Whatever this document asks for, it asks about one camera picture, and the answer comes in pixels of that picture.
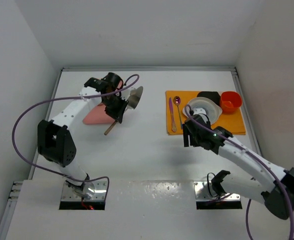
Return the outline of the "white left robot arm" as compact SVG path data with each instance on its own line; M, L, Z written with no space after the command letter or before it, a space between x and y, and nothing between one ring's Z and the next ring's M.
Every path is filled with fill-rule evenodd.
M42 120L37 126L37 150L47 161L55 163L66 183L82 199L90 199L95 188L89 174L76 159L76 145L72 138L76 124L81 122L99 104L115 122L122 123L130 108L134 88L126 85L115 73L102 79L91 77L78 96L58 115Z

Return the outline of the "metal cake server wooden handle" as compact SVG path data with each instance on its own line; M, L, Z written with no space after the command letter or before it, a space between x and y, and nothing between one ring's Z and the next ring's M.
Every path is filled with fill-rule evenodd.
M134 110L136 109L136 107L138 106L138 103L141 99L141 96L142 96L142 93L143 93L143 86L140 86L138 88L134 88L134 87L131 87L132 88L132 91L131 91L131 94L130 94L130 97L128 98L128 105L127 105L127 108L125 110L125 112L128 110L128 109L131 109L131 110ZM119 95L117 94L112 94L110 96L106 96L106 97L111 97L111 96L118 96L120 97L121 93L119 92ZM105 131L104 135L108 135L108 133L112 130L112 128L117 124L118 122L116 122L114 120L114 122L111 124L111 126Z

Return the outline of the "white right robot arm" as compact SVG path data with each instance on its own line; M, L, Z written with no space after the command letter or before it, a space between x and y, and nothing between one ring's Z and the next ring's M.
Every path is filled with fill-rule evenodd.
M221 170L211 180L211 189L218 196L239 194L263 205L274 216L286 220L294 211L294 167L285 169L246 148L225 128L210 128L200 114L188 117L183 124L184 146L202 147L233 162L249 179Z

